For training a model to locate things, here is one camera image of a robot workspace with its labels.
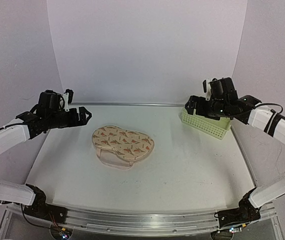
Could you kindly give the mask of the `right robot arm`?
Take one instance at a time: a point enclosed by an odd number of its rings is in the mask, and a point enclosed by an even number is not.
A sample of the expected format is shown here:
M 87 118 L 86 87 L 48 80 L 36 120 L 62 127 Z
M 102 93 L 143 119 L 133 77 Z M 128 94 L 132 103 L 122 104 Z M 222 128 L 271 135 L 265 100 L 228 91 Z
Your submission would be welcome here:
M 260 130 L 267 139 L 277 141 L 278 147 L 267 144 L 256 144 L 247 153 L 259 160 L 270 160 L 274 157 L 277 164 L 282 150 L 285 150 L 285 116 L 275 110 L 275 103 L 263 103 L 256 97 L 245 95 L 239 97 L 230 77 L 204 80 L 204 96 L 192 95 L 181 113 L 183 123 L 194 127 L 218 139 L 222 139 L 235 119 Z M 259 184 L 247 192 L 236 208 L 220 210 L 215 214 L 220 230 L 233 231 L 237 227 L 260 219 L 260 210 L 273 200 L 285 195 L 285 171 L 278 173 L 275 180 Z

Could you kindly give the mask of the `floral mesh laundry bag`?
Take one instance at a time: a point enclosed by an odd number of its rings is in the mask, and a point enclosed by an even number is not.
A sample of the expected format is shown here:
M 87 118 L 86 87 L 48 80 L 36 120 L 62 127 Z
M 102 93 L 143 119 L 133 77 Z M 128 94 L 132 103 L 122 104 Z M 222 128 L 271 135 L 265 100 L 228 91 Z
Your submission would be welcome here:
M 129 163 L 146 158 L 155 147 L 155 142 L 149 135 L 115 125 L 96 129 L 91 139 L 99 153 L 106 151 Z

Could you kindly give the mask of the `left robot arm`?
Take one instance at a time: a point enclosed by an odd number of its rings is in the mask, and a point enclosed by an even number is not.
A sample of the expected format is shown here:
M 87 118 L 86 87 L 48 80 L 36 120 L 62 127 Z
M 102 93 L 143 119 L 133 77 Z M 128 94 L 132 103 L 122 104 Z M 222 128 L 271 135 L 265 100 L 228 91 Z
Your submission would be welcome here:
M 0 127 L 0 155 L 18 144 L 32 140 L 51 129 L 82 127 L 92 118 L 85 107 L 70 107 L 74 92 L 63 94 L 46 90 L 30 110 Z M 31 184 L 16 184 L 0 180 L 0 204 L 17 204 L 22 212 L 38 219 L 63 223 L 67 209 L 46 202 L 46 194 Z

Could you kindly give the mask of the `pink bra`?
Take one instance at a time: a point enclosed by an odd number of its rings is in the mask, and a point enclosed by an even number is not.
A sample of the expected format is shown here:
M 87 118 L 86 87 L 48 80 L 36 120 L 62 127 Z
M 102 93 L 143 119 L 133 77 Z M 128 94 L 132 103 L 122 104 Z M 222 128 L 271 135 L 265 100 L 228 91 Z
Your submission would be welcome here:
M 113 152 L 100 148 L 96 149 L 96 156 L 102 164 L 119 170 L 129 170 L 134 165 L 134 161 L 123 160 Z

